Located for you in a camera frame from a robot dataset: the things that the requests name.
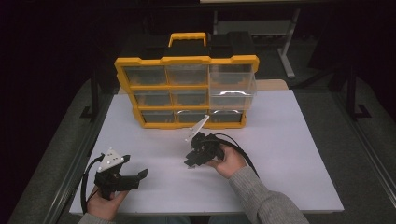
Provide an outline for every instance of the white table surface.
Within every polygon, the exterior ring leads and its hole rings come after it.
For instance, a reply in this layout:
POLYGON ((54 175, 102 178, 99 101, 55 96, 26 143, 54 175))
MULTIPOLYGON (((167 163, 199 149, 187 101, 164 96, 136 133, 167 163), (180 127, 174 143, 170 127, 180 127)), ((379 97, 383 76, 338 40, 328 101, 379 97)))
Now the white table surface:
MULTIPOLYGON (((139 189, 132 190, 119 213, 130 215, 211 215, 240 213, 240 202, 213 168, 188 169, 191 151, 184 138, 188 129, 142 129, 131 113, 128 95, 115 95, 92 152, 91 160, 113 147, 121 156, 131 155, 121 175, 137 175, 149 168, 139 189)), ((201 132, 230 135, 255 165, 262 182, 281 191, 306 213, 343 211, 303 114, 292 91, 258 91, 247 112, 243 129, 201 132)), ((90 172, 87 195, 93 188, 96 163, 90 172)), ((70 213, 80 214, 78 188, 70 213)))

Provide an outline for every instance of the person's hand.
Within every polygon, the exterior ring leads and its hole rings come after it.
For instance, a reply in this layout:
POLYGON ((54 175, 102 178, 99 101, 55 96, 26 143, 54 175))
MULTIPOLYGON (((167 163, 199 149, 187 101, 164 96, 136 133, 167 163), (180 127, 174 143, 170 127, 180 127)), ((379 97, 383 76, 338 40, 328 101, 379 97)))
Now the person's hand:
POLYGON ((239 154, 232 147, 225 146, 223 144, 220 145, 220 148, 224 151, 224 160, 219 161, 208 161, 206 165, 209 165, 215 168, 219 174, 229 179, 233 173, 245 167, 247 165, 244 157, 239 154))
POLYGON ((100 190, 95 186, 92 191, 92 196, 88 200, 88 213, 101 219, 112 221, 128 192, 129 190, 121 191, 117 196, 115 193, 111 193, 110 200, 107 200, 102 198, 100 190))

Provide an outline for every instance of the plastic drawer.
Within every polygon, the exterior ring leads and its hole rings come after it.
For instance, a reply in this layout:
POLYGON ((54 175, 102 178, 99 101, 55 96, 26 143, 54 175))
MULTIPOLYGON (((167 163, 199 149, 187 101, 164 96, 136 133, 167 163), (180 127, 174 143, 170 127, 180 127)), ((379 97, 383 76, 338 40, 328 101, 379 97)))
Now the plastic drawer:
POLYGON ((206 105, 207 90, 171 91, 174 105, 206 105))
POLYGON ((207 84, 207 65, 181 64, 165 66, 171 85, 205 85, 207 84))
POLYGON ((170 105, 169 91, 134 91, 139 105, 170 105))
POLYGON ((228 123, 240 122, 243 111, 241 110, 210 110, 210 122, 212 123, 228 123))
POLYGON ((254 78, 251 64, 215 64, 209 66, 210 88, 248 89, 254 78))
POLYGON ((165 85, 166 76, 163 66, 125 66, 123 67, 132 85, 165 85))
POLYGON ((175 115, 180 123, 196 123, 205 117, 206 110, 178 110, 175 115))
POLYGON ((173 123, 175 116, 172 110, 142 110, 146 123, 173 123))
POLYGON ((255 91, 219 91, 210 92, 209 107, 211 109, 249 109, 255 91))

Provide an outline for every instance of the gray sleeve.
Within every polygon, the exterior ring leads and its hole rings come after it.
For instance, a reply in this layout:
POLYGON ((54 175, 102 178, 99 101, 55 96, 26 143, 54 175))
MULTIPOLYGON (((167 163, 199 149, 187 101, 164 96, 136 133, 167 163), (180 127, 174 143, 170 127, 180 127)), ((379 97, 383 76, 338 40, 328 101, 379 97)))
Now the gray sleeve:
POLYGON ((308 223, 291 199, 268 190, 250 167, 240 169, 229 181, 251 223, 308 223))
POLYGON ((86 213, 78 224, 116 224, 116 223, 86 213))

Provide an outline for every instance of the storage drawer organizer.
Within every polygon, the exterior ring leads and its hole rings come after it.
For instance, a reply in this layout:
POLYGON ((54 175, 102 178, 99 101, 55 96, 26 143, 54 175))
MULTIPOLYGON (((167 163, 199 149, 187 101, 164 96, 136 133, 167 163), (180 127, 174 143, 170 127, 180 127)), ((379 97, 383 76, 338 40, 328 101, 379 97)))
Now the storage drawer organizer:
POLYGON ((133 36, 116 60, 117 78, 143 128, 243 128, 259 67, 247 32, 133 36))

